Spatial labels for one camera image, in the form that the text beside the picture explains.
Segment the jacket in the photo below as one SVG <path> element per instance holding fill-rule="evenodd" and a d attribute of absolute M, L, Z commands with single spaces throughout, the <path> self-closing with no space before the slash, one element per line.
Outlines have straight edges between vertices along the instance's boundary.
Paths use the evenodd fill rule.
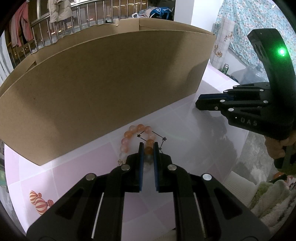
<path fill-rule="evenodd" d="M 50 22 L 59 22 L 73 15 L 69 0 L 48 0 Z"/>
<path fill-rule="evenodd" d="M 11 35 L 11 43 L 12 47 L 18 45 L 22 46 L 20 42 L 20 38 L 18 37 L 18 31 L 20 28 L 20 22 L 22 25 L 22 30 L 25 36 L 25 39 L 29 42 L 33 39 L 33 35 L 31 32 L 30 21 L 28 16 L 28 3 L 24 2 L 19 9 L 15 12 L 12 17 L 12 21 L 10 23 L 10 35 Z"/>

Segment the balcony railing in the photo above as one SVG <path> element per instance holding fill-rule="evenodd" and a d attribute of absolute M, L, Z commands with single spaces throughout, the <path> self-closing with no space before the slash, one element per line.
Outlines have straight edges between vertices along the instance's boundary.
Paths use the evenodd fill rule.
<path fill-rule="evenodd" d="M 55 43 L 65 35 L 106 21 L 113 23 L 115 19 L 131 18 L 132 14 L 147 7 L 148 0 L 79 0 L 71 2 L 71 18 L 50 23 L 49 13 L 40 16 L 40 0 L 37 0 L 37 19 L 31 22 L 33 40 L 21 47 L 12 48 L 9 43 L 11 60 L 17 66 L 30 53 Z"/>

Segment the curtain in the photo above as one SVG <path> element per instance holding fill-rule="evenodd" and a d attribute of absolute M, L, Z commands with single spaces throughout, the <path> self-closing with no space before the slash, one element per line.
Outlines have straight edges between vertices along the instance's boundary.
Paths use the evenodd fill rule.
<path fill-rule="evenodd" d="M 225 59 L 230 40 L 233 36 L 235 22 L 227 18 L 222 18 L 220 29 L 217 35 L 214 49 L 210 56 L 210 61 L 213 67 L 220 69 Z"/>
<path fill-rule="evenodd" d="M 7 76 L 13 71 L 12 63 L 8 54 L 5 34 L 0 37 L 0 85 L 5 81 Z"/>

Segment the hot air balloon sticker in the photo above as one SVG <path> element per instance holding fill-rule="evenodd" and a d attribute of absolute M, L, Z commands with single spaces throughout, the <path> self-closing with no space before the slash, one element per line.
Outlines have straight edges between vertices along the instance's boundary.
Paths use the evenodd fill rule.
<path fill-rule="evenodd" d="M 42 215 L 49 207 L 51 207 L 54 202 L 52 200 L 44 201 L 41 193 L 36 193 L 34 191 L 30 192 L 30 202 L 35 206 L 37 212 Z"/>

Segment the green led light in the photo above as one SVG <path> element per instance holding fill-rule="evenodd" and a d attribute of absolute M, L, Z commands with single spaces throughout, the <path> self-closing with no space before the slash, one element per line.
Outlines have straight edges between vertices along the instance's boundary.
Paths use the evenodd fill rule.
<path fill-rule="evenodd" d="M 279 53 L 279 55 L 281 55 L 281 56 L 285 56 L 285 54 L 286 54 L 286 50 L 285 50 L 284 48 L 280 48 L 280 49 L 278 50 L 278 53 Z"/>

